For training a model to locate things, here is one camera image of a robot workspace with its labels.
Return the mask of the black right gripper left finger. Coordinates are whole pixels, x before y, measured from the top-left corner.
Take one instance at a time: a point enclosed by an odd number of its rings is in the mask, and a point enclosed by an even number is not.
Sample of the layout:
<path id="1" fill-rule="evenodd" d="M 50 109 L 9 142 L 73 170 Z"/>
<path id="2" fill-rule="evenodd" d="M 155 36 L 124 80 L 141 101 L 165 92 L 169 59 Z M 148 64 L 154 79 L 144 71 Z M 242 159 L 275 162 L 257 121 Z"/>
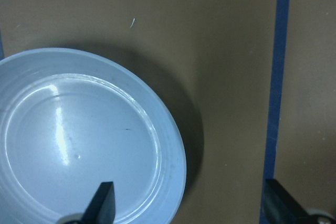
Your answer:
<path id="1" fill-rule="evenodd" d="M 116 216 L 113 182 L 102 182 L 81 217 L 82 223 L 112 224 Z"/>

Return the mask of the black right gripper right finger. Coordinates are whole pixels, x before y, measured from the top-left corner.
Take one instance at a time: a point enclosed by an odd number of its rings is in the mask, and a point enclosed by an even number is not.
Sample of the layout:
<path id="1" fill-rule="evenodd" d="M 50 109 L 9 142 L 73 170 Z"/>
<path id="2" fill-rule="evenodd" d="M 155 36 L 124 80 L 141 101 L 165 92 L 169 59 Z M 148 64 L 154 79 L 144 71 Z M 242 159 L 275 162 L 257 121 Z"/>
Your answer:
<path id="1" fill-rule="evenodd" d="M 317 223 L 275 179 L 265 181 L 262 203 L 268 223 Z"/>

